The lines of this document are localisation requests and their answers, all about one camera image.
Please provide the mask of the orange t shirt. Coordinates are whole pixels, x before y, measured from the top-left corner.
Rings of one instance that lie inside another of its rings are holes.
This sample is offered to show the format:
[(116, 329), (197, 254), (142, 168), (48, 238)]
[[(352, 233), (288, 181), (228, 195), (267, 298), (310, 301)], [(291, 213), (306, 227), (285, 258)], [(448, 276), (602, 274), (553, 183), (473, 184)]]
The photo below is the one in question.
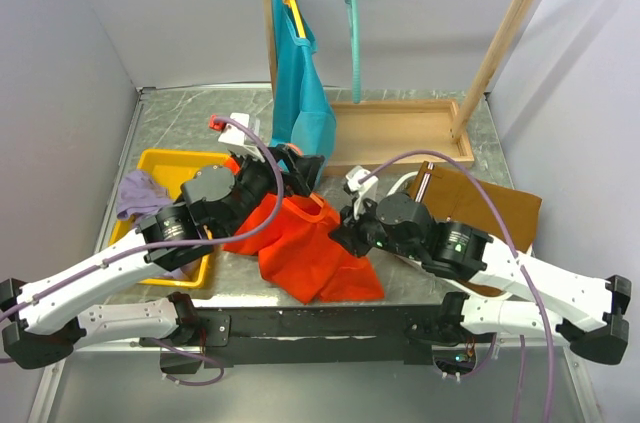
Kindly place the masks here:
[(225, 244), (224, 250), (257, 258), (265, 281), (304, 304), (384, 298), (370, 260), (350, 255), (329, 238), (340, 217), (325, 199), (326, 216), (318, 223), (290, 218), (284, 200), (269, 226), (247, 239)]

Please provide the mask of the orange plastic hanger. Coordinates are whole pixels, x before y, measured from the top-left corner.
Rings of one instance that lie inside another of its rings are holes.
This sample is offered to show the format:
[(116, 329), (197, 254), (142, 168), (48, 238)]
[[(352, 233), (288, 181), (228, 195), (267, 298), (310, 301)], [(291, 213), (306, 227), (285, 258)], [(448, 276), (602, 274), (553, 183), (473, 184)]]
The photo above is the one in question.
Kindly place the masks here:
[(315, 193), (307, 197), (293, 193), (293, 186), (284, 178), (287, 197), (284, 200), (284, 211), (290, 218), (305, 223), (318, 223), (326, 216), (326, 201)]

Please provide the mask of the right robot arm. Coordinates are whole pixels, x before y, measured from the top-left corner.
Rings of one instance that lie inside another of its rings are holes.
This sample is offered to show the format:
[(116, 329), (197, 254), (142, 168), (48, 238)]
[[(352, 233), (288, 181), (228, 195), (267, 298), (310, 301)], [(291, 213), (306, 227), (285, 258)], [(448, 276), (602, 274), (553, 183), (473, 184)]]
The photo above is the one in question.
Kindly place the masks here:
[(487, 286), (504, 300), (463, 290), (445, 295), (418, 331), (453, 346), (472, 335), (543, 337), (594, 363), (618, 365), (629, 343), (630, 280), (575, 274), (513, 251), (499, 238), (457, 221), (438, 221), (405, 193), (346, 206), (330, 238), (356, 257), (376, 248), (436, 277)]

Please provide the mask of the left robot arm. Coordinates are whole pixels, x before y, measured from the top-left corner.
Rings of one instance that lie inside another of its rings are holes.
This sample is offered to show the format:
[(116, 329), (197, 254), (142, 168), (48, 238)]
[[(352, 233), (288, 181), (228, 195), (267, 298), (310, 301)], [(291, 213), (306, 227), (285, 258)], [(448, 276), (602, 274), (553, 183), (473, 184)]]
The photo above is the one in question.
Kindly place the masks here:
[(312, 193), (325, 162), (280, 144), (264, 156), (232, 155), (238, 165), (208, 165), (177, 199), (142, 219), (112, 246), (34, 283), (1, 284), (3, 349), (23, 369), (37, 369), (92, 344), (126, 339), (192, 342), (201, 319), (191, 298), (174, 292), (139, 304), (108, 305), (108, 296), (160, 276), (237, 241), (240, 227), (268, 195)]

